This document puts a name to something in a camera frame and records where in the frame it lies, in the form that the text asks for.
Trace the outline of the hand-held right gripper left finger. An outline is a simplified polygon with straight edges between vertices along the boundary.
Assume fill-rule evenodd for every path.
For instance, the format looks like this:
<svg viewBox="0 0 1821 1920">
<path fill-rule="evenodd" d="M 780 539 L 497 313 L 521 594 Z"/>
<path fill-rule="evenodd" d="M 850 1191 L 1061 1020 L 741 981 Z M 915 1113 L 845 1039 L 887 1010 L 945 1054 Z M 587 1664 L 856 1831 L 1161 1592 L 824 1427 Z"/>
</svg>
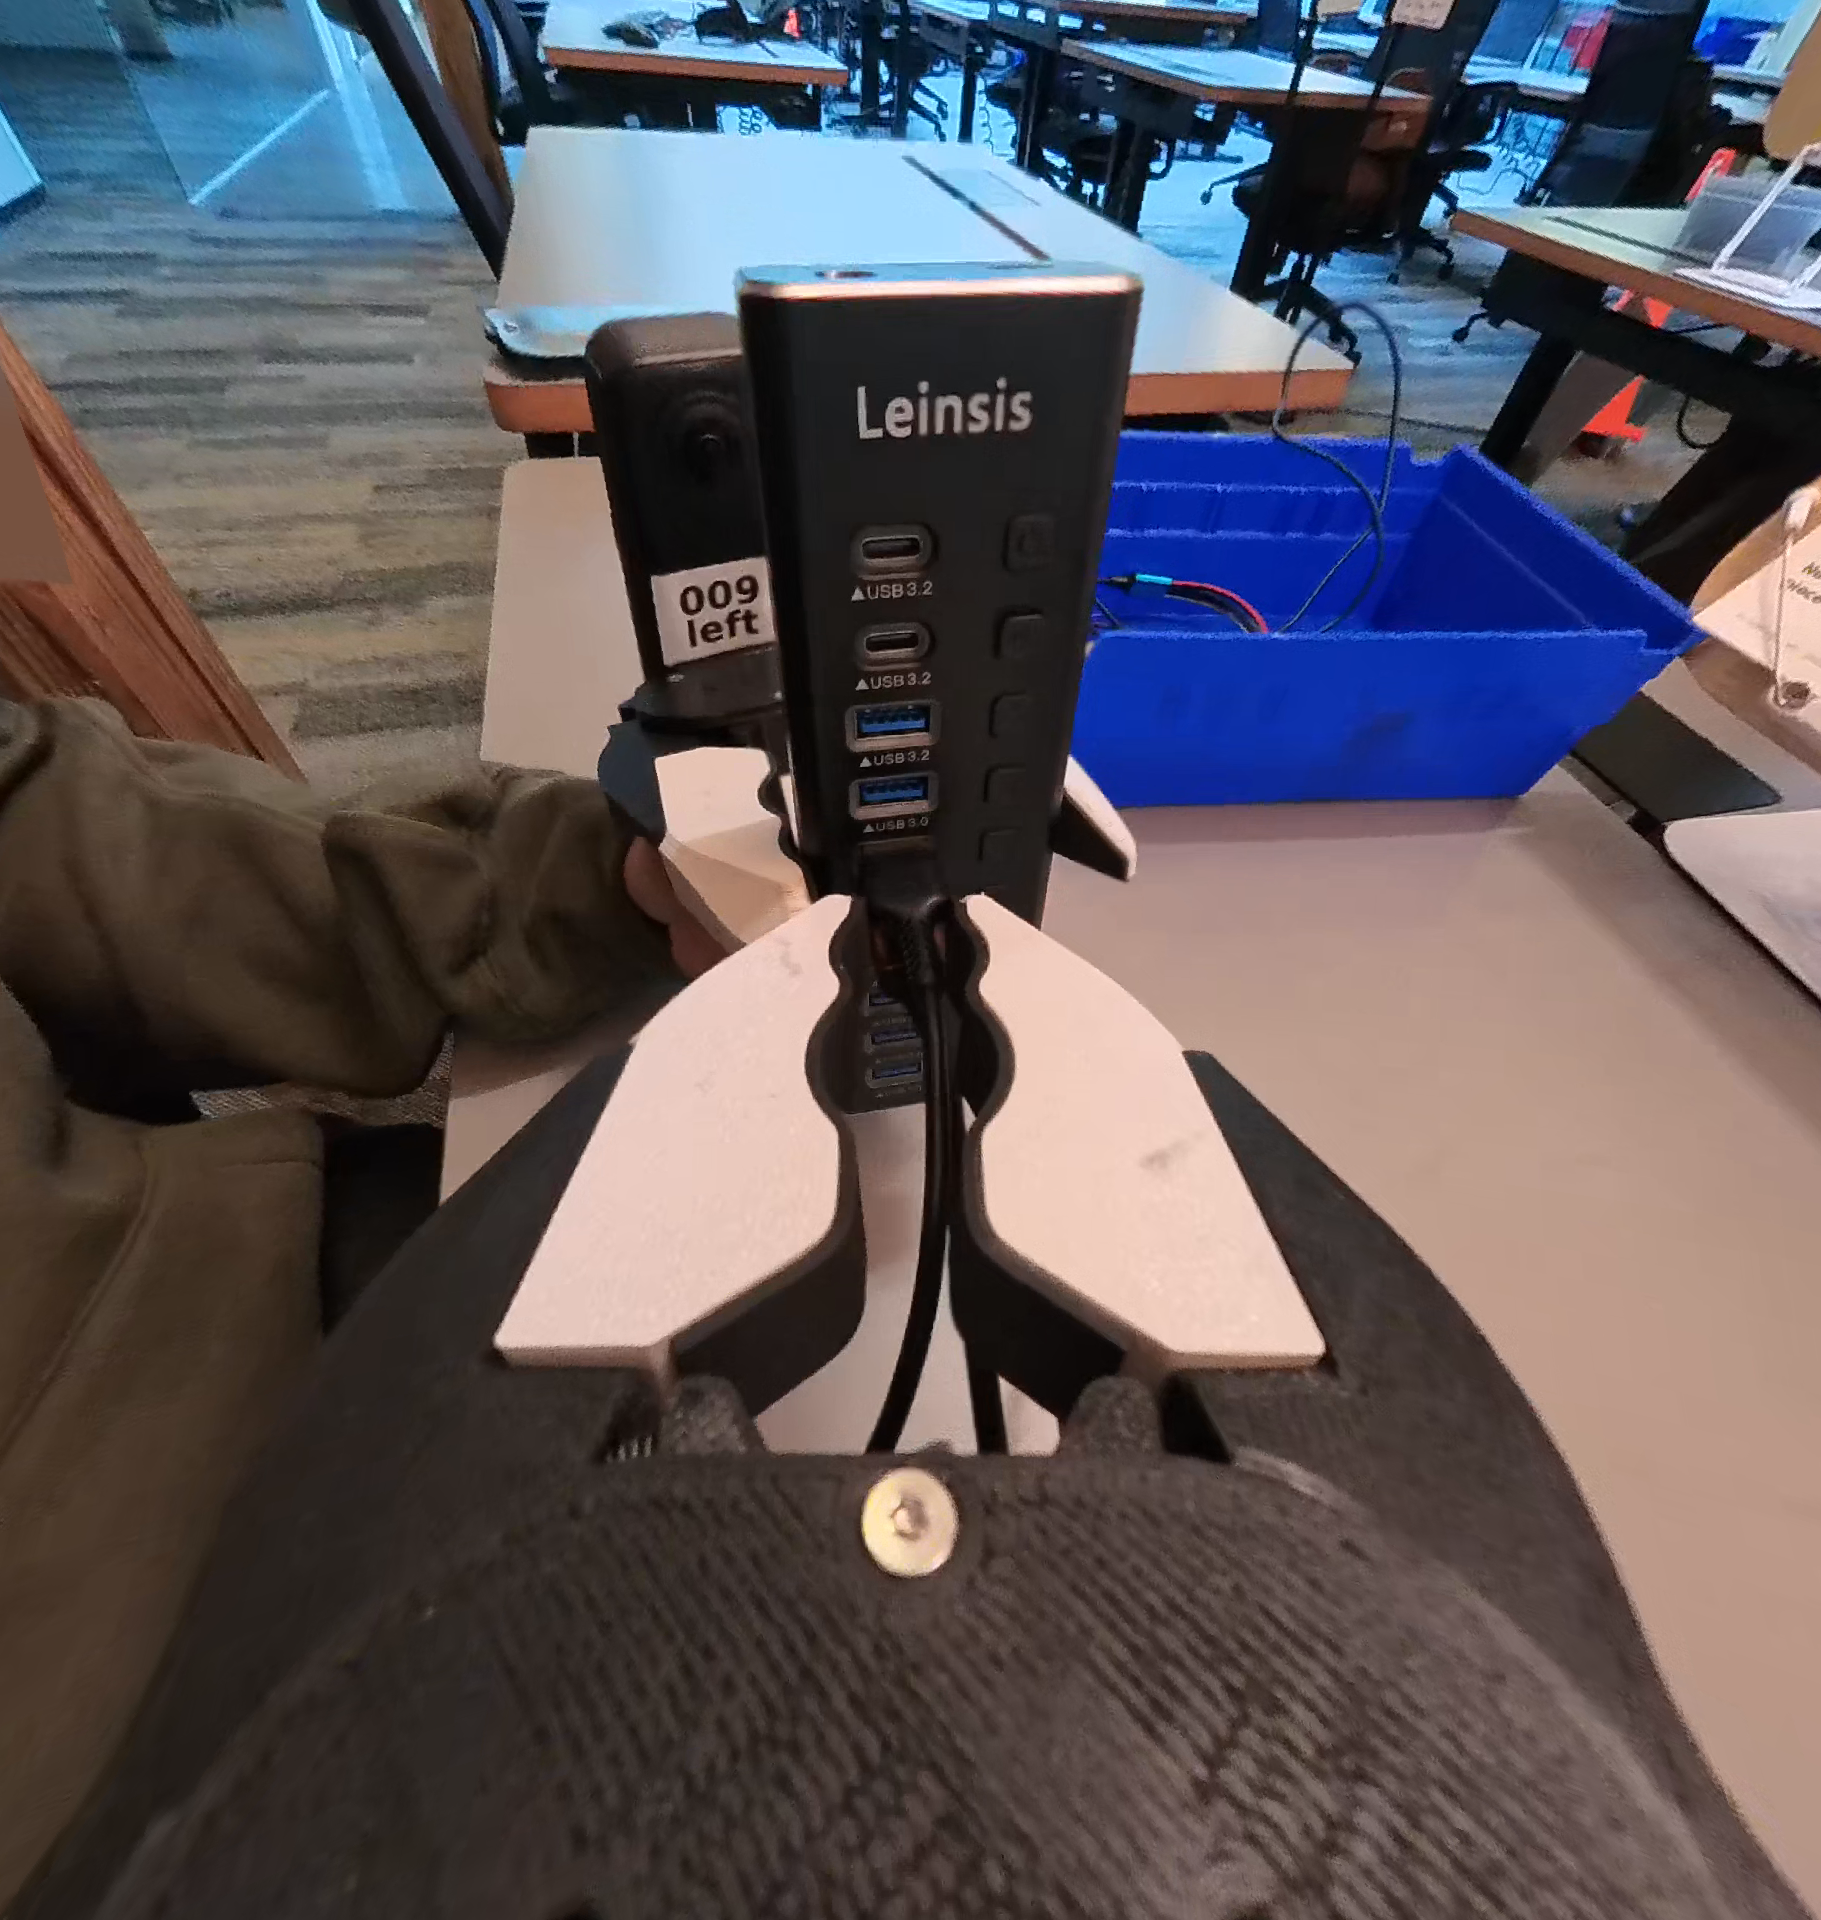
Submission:
<svg viewBox="0 0 1821 1920">
<path fill-rule="evenodd" d="M 812 904 L 637 1034 L 497 1326 L 505 1362 L 809 1380 L 847 1348 L 869 1251 L 827 1056 L 853 911 Z"/>
</svg>

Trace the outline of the black office chair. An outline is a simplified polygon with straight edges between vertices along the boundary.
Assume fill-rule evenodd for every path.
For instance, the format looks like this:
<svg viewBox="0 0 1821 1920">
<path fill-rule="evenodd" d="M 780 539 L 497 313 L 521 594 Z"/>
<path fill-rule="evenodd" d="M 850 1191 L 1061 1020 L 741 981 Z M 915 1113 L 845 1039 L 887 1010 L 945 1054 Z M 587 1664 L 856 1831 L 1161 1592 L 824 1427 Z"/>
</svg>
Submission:
<svg viewBox="0 0 1821 1920">
<path fill-rule="evenodd" d="M 1275 120 L 1269 155 L 1233 182 L 1248 221 L 1233 292 L 1281 321 L 1325 314 L 1315 277 L 1344 252 L 1386 248 L 1427 147 L 1436 85 L 1419 67 L 1374 88 L 1372 110 L 1296 107 Z"/>
</svg>

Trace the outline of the person's green jacket torso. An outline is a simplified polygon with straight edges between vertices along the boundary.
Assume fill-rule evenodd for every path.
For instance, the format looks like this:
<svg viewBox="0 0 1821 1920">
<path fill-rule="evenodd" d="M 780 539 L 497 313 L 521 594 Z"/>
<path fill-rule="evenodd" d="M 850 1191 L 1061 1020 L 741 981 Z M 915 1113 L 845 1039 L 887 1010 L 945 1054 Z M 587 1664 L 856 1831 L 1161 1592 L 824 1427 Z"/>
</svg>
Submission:
<svg viewBox="0 0 1821 1920">
<path fill-rule="evenodd" d="M 0 1914 L 149 1691 L 319 1330 L 320 1137 L 73 1104 L 0 983 Z"/>
</svg>

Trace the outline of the blue plastic bin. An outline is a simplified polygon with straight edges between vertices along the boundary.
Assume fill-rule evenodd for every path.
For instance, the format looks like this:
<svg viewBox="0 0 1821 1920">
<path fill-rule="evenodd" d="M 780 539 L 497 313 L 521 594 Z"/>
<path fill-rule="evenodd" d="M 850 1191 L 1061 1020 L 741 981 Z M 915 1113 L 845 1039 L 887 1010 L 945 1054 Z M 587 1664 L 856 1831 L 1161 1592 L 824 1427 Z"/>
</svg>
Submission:
<svg viewBox="0 0 1821 1920">
<path fill-rule="evenodd" d="M 1129 433 L 1072 752 L 1120 808 L 1511 800 L 1697 646 L 1473 446 Z"/>
</svg>

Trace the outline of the black multiport USB hub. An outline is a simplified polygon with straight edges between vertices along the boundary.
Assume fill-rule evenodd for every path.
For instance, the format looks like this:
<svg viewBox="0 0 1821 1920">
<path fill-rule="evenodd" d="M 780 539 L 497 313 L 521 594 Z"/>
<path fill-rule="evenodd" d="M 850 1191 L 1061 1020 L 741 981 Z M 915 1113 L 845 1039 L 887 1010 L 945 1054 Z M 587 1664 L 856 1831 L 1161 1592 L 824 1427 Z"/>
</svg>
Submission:
<svg viewBox="0 0 1821 1920">
<path fill-rule="evenodd" d="M 1041 925 L 1142 296 L 1061 261 L 737 277 L 816 899 Z"/>
</svg>

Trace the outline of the wood edged office desk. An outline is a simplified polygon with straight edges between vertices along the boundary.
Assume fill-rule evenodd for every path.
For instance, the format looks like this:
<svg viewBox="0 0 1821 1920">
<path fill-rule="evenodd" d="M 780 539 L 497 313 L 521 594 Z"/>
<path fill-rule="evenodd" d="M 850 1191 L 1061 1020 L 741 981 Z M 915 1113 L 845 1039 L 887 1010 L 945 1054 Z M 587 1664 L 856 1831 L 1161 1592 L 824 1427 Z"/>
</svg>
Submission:
<svg viewBox="0 0 1821 1920">
<path fill-rule="evenodd" d="M 912 344 L 869 372 L 869 437 L 981 392 L 1117 421 L 1340 409 L 1351 362 L 981 148 L 807 133 L 540 128 L 516 185 L 500 314 L 571 344 L 614 321 L 737 318 L 741 277 L 818 318 L 908 296 Z"/>
</svg>

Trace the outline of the wooden partition panel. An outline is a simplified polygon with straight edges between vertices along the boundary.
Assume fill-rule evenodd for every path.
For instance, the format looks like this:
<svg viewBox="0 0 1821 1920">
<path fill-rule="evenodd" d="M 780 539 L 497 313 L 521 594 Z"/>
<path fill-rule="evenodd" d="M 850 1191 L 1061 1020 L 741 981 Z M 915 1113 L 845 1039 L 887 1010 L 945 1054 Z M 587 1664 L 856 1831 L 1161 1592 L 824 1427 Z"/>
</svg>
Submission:
<svg viewBox="0 0 1821 1920">
<path fill-rule="evenodd" d="M 298 764 L 0 321 L 0 689 Z"/>
</svg>

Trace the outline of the person's left hand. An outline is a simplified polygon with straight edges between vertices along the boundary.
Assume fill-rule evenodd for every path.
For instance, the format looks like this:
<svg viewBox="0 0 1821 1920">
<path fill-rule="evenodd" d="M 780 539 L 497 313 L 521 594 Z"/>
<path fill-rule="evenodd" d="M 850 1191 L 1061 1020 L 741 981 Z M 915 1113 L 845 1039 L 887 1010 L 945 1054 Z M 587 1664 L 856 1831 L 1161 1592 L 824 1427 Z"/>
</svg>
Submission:
<svg viewBox="0 0 1821 1920">
<path fill-rule="evenodd" d="M 672 887 L 668 867 L 646 839 L 637 836 L 629 842 L 621 875 L 629 900 L 657 926 L 676 971 L 687 981 L 701 979 L 728 959 L 730 948 L 724 948 L 687 909 Z"/>
</svg>

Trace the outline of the clear acrylic stand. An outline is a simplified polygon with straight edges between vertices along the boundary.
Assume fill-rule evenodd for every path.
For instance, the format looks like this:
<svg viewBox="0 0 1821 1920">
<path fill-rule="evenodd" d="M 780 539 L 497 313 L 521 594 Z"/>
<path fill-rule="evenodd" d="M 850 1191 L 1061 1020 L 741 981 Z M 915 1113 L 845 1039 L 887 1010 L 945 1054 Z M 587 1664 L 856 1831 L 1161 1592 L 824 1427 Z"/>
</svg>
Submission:
<svg viewBox="0 0 1821 1920">
<path fill-rule="evenodd" d="M 1687 207 L 1677 275 L 1779 314 L 1821 316 L 1821 142 L 1752 180 L 1710 175 Z"/>
</svg>

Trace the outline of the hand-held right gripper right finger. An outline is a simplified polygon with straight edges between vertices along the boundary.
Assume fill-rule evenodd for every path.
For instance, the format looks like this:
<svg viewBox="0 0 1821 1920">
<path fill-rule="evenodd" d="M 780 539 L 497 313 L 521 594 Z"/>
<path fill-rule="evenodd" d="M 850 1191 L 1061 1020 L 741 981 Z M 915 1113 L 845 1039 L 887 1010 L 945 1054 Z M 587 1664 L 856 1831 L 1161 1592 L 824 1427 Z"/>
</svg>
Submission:
<svg viewBox="0 0 1821 1920">
<path fill-rule="evenodd" d="M 1178 1039 L 989 896 L 963 903 L 971 1093 L 959 1326 L 1007 1380 L 1301 1372 L 1328 1354 Z"/>
</svg>

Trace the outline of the person's left forearm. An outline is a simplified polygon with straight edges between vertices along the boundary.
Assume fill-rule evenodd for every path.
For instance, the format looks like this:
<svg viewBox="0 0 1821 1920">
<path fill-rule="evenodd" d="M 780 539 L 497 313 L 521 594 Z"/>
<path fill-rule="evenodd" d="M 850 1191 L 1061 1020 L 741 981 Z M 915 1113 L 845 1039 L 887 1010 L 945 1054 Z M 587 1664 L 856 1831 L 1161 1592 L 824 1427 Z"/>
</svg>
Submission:
<svg viewBox="0 0 1821 1920">
<path fill-rule="evenodd" d="M 0 695 L 0 1120 L 59 1100 L 59 1056 L 142 1097 L 414 1093 L 452 1030 L 555 1045 L 671 971 L 591 781 L 333 803 Z"/>
</svg>

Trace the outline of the grey desk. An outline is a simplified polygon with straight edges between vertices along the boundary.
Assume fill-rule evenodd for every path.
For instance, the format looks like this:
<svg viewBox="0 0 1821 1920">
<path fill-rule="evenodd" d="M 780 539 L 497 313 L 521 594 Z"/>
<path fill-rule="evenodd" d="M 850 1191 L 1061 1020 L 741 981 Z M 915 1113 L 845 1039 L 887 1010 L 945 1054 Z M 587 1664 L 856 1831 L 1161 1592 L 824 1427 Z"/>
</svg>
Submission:
<svg viewBox="0 0 1821 1920">
<path fill-rule="evenodd" d="M 1821 1917 L 1821 1009 L 1564 772 L 1510 803 L 1152 810 L 1047 933 L 1450 1285 Z"/>
</svg>

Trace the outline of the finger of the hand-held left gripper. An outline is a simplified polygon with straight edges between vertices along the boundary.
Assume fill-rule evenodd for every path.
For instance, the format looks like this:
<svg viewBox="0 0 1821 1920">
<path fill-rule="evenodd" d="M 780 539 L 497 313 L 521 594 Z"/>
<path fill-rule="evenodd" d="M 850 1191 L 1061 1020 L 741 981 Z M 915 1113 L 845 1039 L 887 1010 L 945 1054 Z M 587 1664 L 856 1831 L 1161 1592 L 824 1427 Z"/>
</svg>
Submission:
<svg viewBox="0 0 1821 1920">
<path fill-rule="evenodd" d="M 1121 884 L 1139 869 L 1136 832 L 1075 757 L 1058 808 L 1058 857 Z"/>
<path fill-rule="evenodd" d="M 661 757 L 655 772 L 658 852 L 708 939 L 748 948 L 812 904 L 789 840 L 789 783 L 761 747 L 691 747 Z"/>
</svg>

